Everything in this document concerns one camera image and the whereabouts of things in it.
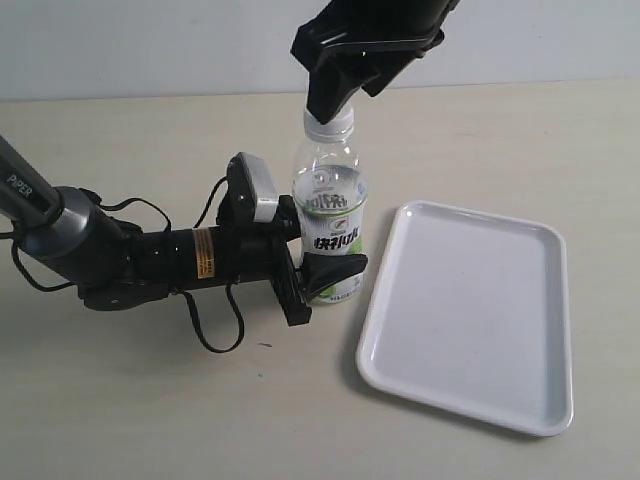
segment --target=tray rim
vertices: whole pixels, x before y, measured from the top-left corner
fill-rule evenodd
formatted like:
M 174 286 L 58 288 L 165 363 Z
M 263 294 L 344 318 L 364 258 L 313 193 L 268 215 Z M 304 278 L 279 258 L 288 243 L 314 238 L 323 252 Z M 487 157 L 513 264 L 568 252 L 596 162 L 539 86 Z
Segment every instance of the tray rim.
M 560 245 L 560 272 L 561 272 L 561 295 L 563 301 L 562 308 L 562 327 L 564 334 L 564 342 L 563 342 L 563 353 L 564 353 L 564 364 L 565 364 L 565 372 L 564 372 L 564 393 L 565 393 L 565 405 L 566 411 L 563 417 L 555 424 L 534 424 L 527 422 L 518 422 L 511 421 L 510 419 L 500 418 L 496 415 L 485 414 L 478 411 L 469 411 L 465 408 L 460 408 L 457 405 L 448 404 L 447 402 L 438 401 L 436 399 L 429 399 L 421 395 L 412 394 L 410 391 L 405 391 L 402 388 L 399 388 L 397 385 L 389 384 L 384 379 L 384 375 L 381 375 L 377 372 L 374 363 L 371 361 L 371 352 L 367 349 L 368 337 L 371 335 L 373 323 L 373 310 L 376 306 L 376 300 L 380 295 L 381 287 L 381 278 L 384 276 L 385 271 L 389 268 L 390 264 L 390 256 L 391 252 L 394 248 L 396 242 L 399 241 L 397 238 L 396 232 L 398 231 L 398 227 L 401 222 L 406 221 L 406 212 L 408 209 L 412 207 L 416 207 L 419 205 L 426 205 L 428 207 L 449 210 L 452 212 L 469 214 L 473 216 L 480 216 L 487 219 L 498 220 L 502 222 L 508 223 L 516 223 L 519 225 L 525 225 L 529 227 L 534 227 L 537 229 L 546 230 L 548 233 L 553 235 L 553 237 L 558 241 Z M 487 213 L 478 210 L 471 210 L 463 207 L 456 207 L 451 205 L 445 205 L 436 202 L 430 202 L 426 200 L 412 200 L 401 205 L 395 213 L 393 223 L 391 226 L 391 230 L 389 233 L 389 237 L 387 239 L 387 243 L 385 246 L 384 253 L 382 255 L 382 259 L 380 261 L 380 267 L 378 269 L 378 273 L 376 276 L 375 285 L 373 288 L 373 293 L 371 295 L 371 299 L 369 302 L 369 306 L 367 309 L 367 314 L 365 317 L 364 325 L 362 328 L 362 333 L 360 335 L 360 340 L 358 343 L 358 348 L 356 350 L 356 364 L 360 375 L 363 379 L 373 388 L 376 388 L 380 391 L 390 393 L 402 398 L 406 398 L 408 400 L 412 400 L 418 403 L 422 403 L 424 405 L 433 406 L 436 408 L 440 408 L 442 410 L 447 410 L 459 415 L 463 415 L 466 417 L 474 418 L 477 420 L 481 420 L 487 423 L 491 423 L 494 425 L 498 425 L 501 427 L 506 427 L 515 431 L 519 431 L 522 433 L 526 433 L 529 435 L 534 435 L 538 437 L 549 437 L 555 436 L 563 433 L 573 421 L 574 416 L 574 405 L 573 405 L 573 363 L 572 363 L 572 352 L 571 352 L 571 331 L 570 331 L 570 320 L 569 320 L 569 285 L 568 285 L 568 274 L 567 274 L 567 247 L 564 237 L 558 232 L 555 228 L 546 225 L 544 223 L 524 220 L 520 218 L 510 217 L 506 215 Z

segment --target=table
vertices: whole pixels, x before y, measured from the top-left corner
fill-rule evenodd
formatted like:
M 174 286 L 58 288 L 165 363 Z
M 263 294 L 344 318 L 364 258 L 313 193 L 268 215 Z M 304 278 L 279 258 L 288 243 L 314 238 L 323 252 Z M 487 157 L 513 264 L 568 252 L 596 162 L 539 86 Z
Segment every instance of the table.
M 28 287 L 2 244 L 2 478 L 640 475 L 640 80 L 354 101 L 371 263 L 361 295 L 316 308 L 308 326 L 286 326 L 267 284 L 243 285 L 245 342 L 211 355 L 181 298 L 87 311 L 73 291 Z M 265 158 L 289 190 L 303 103 L 302 94 L 8 103 L 0 132 L 54 185 L 107 203 L 141 196 L 187 228 L 239 150 Z M 575 419 L 563 435 L 531 439 L 377 393 L 359 377 L 354 354 L 391 216 L 412 199 L 537 220 L 565 236 Z M 119 216 L 162 226 L 144 207 Z M 213 341 L 231 340 L 222 289 L 197 298 Z

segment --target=bottle cap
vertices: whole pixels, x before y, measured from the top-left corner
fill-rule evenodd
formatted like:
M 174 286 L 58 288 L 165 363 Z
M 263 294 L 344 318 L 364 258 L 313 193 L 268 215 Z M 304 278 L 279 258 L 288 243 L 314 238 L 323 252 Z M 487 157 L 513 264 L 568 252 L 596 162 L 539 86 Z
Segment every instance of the bottle cap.
M 353 107 L 351 103 L 345 104 L 333 120 L 327 124 L 321 124 L 305 109 L 304 133 L 314 142 L 335 143 L 346 140 L 353 133 Z

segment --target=robotic arm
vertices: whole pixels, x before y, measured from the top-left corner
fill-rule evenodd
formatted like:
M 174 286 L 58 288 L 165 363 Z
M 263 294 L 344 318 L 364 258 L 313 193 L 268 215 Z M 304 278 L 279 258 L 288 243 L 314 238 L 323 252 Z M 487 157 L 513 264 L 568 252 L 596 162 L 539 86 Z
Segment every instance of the robotic arm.
M 440 26 L 458 0 L 332 0 L 298 30 L 293 55 L 309 71 L 307 108 L 327 123 L 353 93 L 380 93 L 413 59 L 440 44 Z M 220 185 L 227 192 L 216 226 L 199 228 Z M 145 233 L 108 215 L 141 202 L 166 220 L 161 232 Z M 231 286 L 268 280 L 289 325 L 308 323 L 308 302 L 333 284 L 362 272 L 364 255 L 329 257 L 305 253 L 295 268 L 287 242 L 300 237 L 293 199 L 276 194 L 261 159 L 239 153 L 226 177 L 214 187 L 193 229 L 172 230 L 169 218 L 152 203 L 130 198 L 104 205 L 83 188 L 52 187 L 0 136 L 0 213 L 13 232 L 11 256 L 30 285 L 43 292 L 76 286 L 93 310 L 123 310 L 185 297 L 195 332 L 208 350 L 224 353 L 241 342 L 244 323 Z M 20 251 L 67 282 L 39 284 L 20 261 Z M 227 349 L 211 346 L 200 326 L 190 290 L 225 286 L 238 319 L 237 341 Z

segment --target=clear water bottle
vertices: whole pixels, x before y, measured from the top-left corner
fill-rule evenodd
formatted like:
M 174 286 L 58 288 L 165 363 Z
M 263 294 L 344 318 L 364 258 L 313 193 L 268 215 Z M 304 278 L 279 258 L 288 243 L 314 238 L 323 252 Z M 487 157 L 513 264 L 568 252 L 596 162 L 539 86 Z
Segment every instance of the clear water bottle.
M 349 143 L 353 120 L 350 104 L 326 125 L 304 112 L 306 138 L 298 149 L 293 170 L 293 198 L 304 252 L 362 252 L 367 184 L 360 172 L 358 154 Z M 362 276 L 355 275 L 328 288 L 317 299 L 337 303 L 352 297 L 362 286 Z

